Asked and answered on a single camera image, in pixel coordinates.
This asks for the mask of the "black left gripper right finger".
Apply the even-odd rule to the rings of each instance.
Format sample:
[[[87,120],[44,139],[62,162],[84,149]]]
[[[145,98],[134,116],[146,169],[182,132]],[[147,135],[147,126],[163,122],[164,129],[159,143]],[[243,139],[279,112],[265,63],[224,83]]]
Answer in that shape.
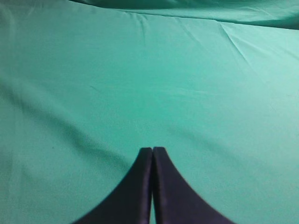
[[[157,224],[230,224],[185,181],[164,147],[153,149],[153,198]]]

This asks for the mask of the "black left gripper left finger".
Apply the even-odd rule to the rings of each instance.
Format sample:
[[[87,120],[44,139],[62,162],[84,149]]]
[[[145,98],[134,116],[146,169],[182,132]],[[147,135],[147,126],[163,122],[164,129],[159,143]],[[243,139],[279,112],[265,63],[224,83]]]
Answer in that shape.
[[[151,210],[152,149],[141,148],[115,189],[76,224],[148,224]]]

